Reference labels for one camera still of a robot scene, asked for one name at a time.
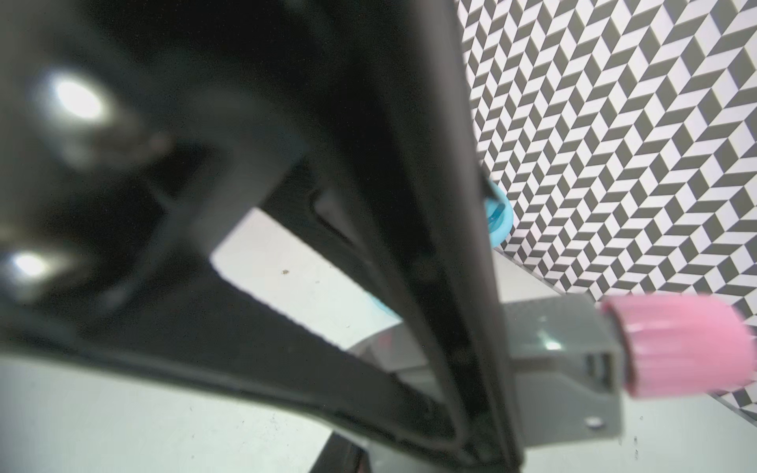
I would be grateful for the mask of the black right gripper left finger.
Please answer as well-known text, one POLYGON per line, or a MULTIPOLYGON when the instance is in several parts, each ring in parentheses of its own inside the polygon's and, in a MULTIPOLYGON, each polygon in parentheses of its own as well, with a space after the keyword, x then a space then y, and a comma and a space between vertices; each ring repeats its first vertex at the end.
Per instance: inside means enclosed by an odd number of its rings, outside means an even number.
POLYGON ((417 437, 444 400, 235 289, 211 254, 329 132, 295 1, 1 5, 1 331, 417 437))

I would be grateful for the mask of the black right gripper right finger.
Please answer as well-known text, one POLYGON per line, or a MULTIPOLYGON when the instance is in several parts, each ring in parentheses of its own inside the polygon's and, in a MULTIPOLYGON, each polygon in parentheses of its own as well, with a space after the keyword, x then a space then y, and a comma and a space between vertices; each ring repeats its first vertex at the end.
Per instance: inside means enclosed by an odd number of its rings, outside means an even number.
POLYGON ((514 370, 449 1, 295 1, 323 52, 307 99, 329 132, 264 211, 403 318, 445 402, 388 442, 469 472, 524 459, 514 370))

